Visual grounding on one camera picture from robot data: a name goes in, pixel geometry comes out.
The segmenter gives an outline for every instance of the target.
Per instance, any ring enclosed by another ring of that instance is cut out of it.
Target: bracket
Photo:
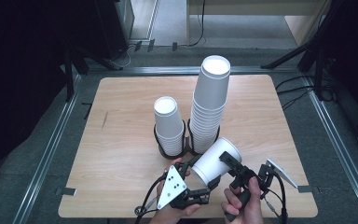
[[[167,173],[167,178],[165,179],[164,187],[162,188],[158,200],[157,209],[162,209],[186,189],[187,185],[176,168],[173,165],[170,166],[170,170]]]
[[[266,165],[270,166],[272,170],[274,170],[282,179],[286,180],[291,186],[298,189],[298,185],[296,182],[290,178],[290,176],[281,168],[277,163],[275,163],[272,159],[267,159]]]

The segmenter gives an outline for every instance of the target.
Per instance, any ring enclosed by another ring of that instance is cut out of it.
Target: stack of paper cups
[[[183,150],[185,125],[176,101],[170,96],[160,97],[154,103],[154,110],[159,144],[168,156],[179,155]]]
[[[193,149],[203,154],[213,144],[227,103],[230,63],[213,55],[202,63],[196,89],[193,92],[190,130]]]

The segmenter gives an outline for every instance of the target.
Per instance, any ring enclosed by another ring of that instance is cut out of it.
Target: wire
[[[302,87],[297,87],[297,88],[293,88],[290,90],[285,90],[285,91],[277,91],[277,94],[284,94],[290,91],[298,91],[298,90],[302,90],[302,89],[309,89],[309,88],[314,88],[315,86],[302,86]]]
[[[275,191],[273,191],[272,189],[268,189],[268,191],[270,191],[270,192],[272,192],[273,194],[275,194],[275,196],[277,196],[277,198],[282,202],[281,197],[280,197]]]
[[[202,2],[202,16],[201,16],[201,36],[199,38],[199,40],[197,40],[196,43],[194,44],[190,44],[190,45],[178,45],[178,46],[181,46],[181,47],[194,47],[196,45],[199,44],[199,42],[202,40],[203,38],[203,33],[204,33],[204,23],[203,23],[203,18],[204,18],[204,15],[205,15],[205,0],[203,0]]]
[[[284,185],[281,177],[273,172],[273,175],[278,179],[279,185],[281,186],[281,192],[282,192],[282,212],[281,212],[281,218],[282,218],[282,224],[287,223],[287,210],[286,210],[286,192],[284,190]]]
[[[118,54],[118,56],[116,56],[116,58],[112,59],[111,61],[115,61],[115,60],[119,59],[123,55],[123,53],[126,52],[131,46],[136,46],[136,45],[135,44],[129,44],[129,46],[126,49],[122,50]]]
[[[298,96],[297,98],[290,100],[289,102],[287,102],[286,104],[284,104],[282,106],[282,109],[285,110],[287,108],[289,108],[290,106],[292,106],[297,100],[299,100],[301,97],[303,97],[305,94],[311,92],[312,90],[307,90],[304,93],[302,93],[300,96]]]
[[[267,201],[267,198],[266,198],[266,197],[264,198],[264,201],[266,201],[266,204],[267,204],[267,206],[269,207],[269,209],[270,209],[273,213],[275,213],[275,216],[279,217],[278,213],[275,211],[274,206],[272,206],[272,204],[271,204],[269,201]]]
[[[123,51],[126,51],[127,57],[129,58],[129,61],[128,61],[126,64],[120,65],[120,64],[114,63],[113,60],[110,60],[109,63],[111,63],[112,65],[115,65],[115,66],[117,66],[117,67],[121,67],[121,68],[127,67],[127,66],[130,65],[130,63],[131,63],[131,56],[130,56],[130,54],[129,54],[129,50],[132,49],[132,48],[135,48],[135,45],[130,45],[130,46],[127,48],[127,50],[123,50]],[[114,60],[118,59],[121,55],[122,55],[122,52],[121,52]]]
[[[146,196],[145,196],[145,199],[144,199],[144,203],[142,204],[142,206],[138,206],[135,208],[135,215],[138,216],[135,220],[135,223],[134,224],[139,224],[139,222],[141,221],[142,219],[142,216],[146,213],[149,213],[149,212],[155,212],[157,210],[150,210],[150,211],[146,211],[145,210],[145,206],[146,206],[146,203],[147,203],[147,200],[149,199],[149,196],[152,192],[152,190],[154,189],[154,187],[159,183],[161,182],[162,180],[164,180],[165,178],[167,177],[167,173],[165,173],[164,175],[160,176],[153,184],[152,186],[150,187],[149,191],[147,192]]]
[[[280,88],[280,86],[281,86],[282,84],[286,83],[286,82],[289,82],[289,81],[292,81],[292,80],[295,80],[295,79],[298,79],[298,78],[303,78],[303,77],[314,77],[314,76],[300,76],[300,77],[292,77],[292,78],[289,78],[289,79],[287,79],[287,80],[282,81],[281,83],[279,83],[279,84],[275,87],[275,90],[277,91],[277,90]],[[324,78],[324,80],[326,80],[326,81],[331,81],[331,78]]]

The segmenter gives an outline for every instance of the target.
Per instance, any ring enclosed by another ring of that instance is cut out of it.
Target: table surface
[[[177,101],[182,119],[188,120],[197,78],[108,77],[101,81],[66,185],[76,194],[62,196],[61,217],[136,217],[134,208],[170,163],[159,154],[153,134],[153,104],[169,95]],[[242,164],[256,173],[272,159],[299,186],[309,184],[269,76],[230,76],[220,136],[237,147]],[[187,153],[184,161],[192,157]],[[193,217],[222,217],[223,190],[232,180],[224,175],[210,203]],[[201,187],[193,175],[186,184],[190,189]],[[312,193],[284,185],[289,217],[317,215]],[[281,194],[278,180],[274,179],[271,189]],[[272,193],[267,199],[280,211],[282,205]],[[275,217],[264,202],[262,211],[264,217]]]

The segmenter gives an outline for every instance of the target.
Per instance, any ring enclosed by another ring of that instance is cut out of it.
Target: hand
[[[241,193],[241,188],[237,189],[225,189],[225,195],[227,202],[222,203],[222,209],[232,215],[238,215],[232,222],[229,222],[225,217],[226,223],[231,224],[263,224],[263,216],[261,214],[261,202],[260,202],[260,188],[258,187],[256,177],[252,177],[249,180],[249,191],[251,192],[251,198],[246,204],[245,208],[241,209],[241,201],[236,195]]]
[[[171,162],[169,166],[165,168],[166,171],[170,169],[171,165],[176,164],[177,162],[181,162],[182,158],[176,159]],[[159,195],[162,192],[162,187],[164,186],[164,180],[159,183],[157,186],[157,195],[159,199]],[[169,204],[165,205],[162,209],[158,210],[156,214],[152,217],[149,224],[155,223],[164,223],[164,224],[176,224],[182,217],[190,217],[200,208],[199,204],[192,204],[188,206],[186,209],[181,210],[177,208],[171,208]]]

